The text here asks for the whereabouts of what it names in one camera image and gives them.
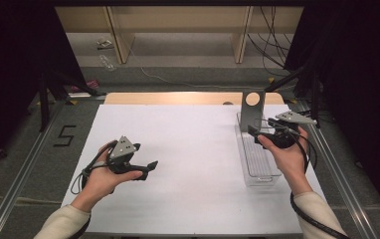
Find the table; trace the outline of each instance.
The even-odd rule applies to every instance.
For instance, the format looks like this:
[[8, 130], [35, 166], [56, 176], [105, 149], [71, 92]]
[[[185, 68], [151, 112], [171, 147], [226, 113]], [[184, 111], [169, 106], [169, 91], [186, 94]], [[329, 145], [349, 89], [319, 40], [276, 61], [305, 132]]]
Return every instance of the table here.
[[[121, 184], [101, 201], [94, 208], [88, 232], [121, 236], [300, 234], [283, 177], [274, 186], [247, 187], [244, 183], [234, 132], [240, 106], [218, 105], [235, 102], [241, 95], [108, 95], [96, 114], [73, 179], [97, 149], [119, 138], [119, 133], [133, 143], [141, 143], [132, 163], [145, 165], [158, 160], [159, 164], [146, 181]], [[278, 104], [265, 105], [266, 117], [287, 110], [278, 96], [267, 95], [267, 103]], [[198, 101], [189, 105], [191, 99]], [[323, 196], [311, 168], [307, 178]], [[63, 205], [73, 198], [68, 189]]]

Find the white sleeve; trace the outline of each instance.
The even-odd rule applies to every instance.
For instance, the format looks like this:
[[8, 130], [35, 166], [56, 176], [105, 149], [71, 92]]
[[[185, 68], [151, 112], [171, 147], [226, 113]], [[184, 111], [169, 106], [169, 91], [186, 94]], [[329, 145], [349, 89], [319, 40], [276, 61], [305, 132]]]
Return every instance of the white sleeve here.
[[[294, 202], [301, 211], [307, 214], [309, 217], [320, 222], [321, 224], [332, 228], [344, 235], [346, 233], [342, 230], [338, 219], [333, 213], [329, 205], [315, 192], [305, 192], [294, 197]], [[304, 239], [334, 239], [334, 237], [327, 233], [317, 229], [313, 225], [304, 221], [298, 216], [298, 222], [301, 227]]]
[[79, 232], [89, 221], [91, 214], [72, 205], [64, 206], [48, 217], [35, 239], [69, 238]]

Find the finger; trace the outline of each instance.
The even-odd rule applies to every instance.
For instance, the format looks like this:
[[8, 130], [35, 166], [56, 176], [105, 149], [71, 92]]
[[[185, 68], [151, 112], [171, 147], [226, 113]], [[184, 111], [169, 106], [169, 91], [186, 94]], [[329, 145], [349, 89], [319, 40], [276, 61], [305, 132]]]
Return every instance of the finger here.
[[100, 154], [100, 157], [96, 161], [105, 161], [108, 157], [108, 148]]
[[99, 151], [103, 150], [104, 148], [106, 148], [109, 144], [113, 143], [115, 140], [112, 140], [110, 142], [107, 142], [104, 146], [100, 147], [99, 148]]
[[143, 175], [142, 171], [130, 171], [127, 173], [119, 174], [117, 177], [117, 183], [133, 180]]
[[298, 142], [301, 143], [301, 146], [304, 148], [304, 150], [307, 150], [307, 139], [308, 139], [308, 133], [305, 131], [302, 127], [298, 127], [299, 135]]
[[263, 135], [259, 135], [258, 140], [270, 152], [274, 152], [277, 148], [270, 139], [268, 139], [267, 137]]

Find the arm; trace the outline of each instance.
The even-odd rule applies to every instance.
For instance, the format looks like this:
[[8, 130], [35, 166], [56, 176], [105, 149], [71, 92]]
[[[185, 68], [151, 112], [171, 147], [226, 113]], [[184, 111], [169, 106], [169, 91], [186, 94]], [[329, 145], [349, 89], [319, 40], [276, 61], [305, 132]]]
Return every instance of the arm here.
[[[107, 150], [97, 159], [104, 161]], [[141, 171], [115, 174], [107, 167], [95, 168], [83, 191], [70, 205], [55, 211], [45, 222], [35, 239], [79, 238], [87, 229], [94, 206], [108, 196], [120, 183], [138, 178]]]
[[[299, 127], [298, 130], [301, 136], [308, 137], [304, 129]], [[332, 209], [317, 193], [313, 192], [308, 183], [304, 174], [304, 158], [298, 145], [294, 144], [289, 148], [278, 148], [262, 135], [259, 135], [258, 140], [274, 156], [278, 169], [283, 173], [294, 195], [294, 202], [297, 207], [314, 220], [345, 234]], [[300, 137], [298, 142], [306, 151], [307, 141]], [[333, 238], [300, 217], [298, 217], [298, 222], [304, 238]]]

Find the transparent box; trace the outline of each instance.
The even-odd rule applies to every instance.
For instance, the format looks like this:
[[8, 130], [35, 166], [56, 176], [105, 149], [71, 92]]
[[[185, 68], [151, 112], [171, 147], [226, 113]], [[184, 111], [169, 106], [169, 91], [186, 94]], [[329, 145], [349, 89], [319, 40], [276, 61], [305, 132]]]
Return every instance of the transparent box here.
[[[237, 114], [236, 137], [240, 152], [243, 174], [247, 186], [273, 186], [282, 175], [277, 168], [272, 154], [246, 131], [240, 128], [241, 114]], [[268, 126], [262, 120], [262, 131], [269, 132]]]

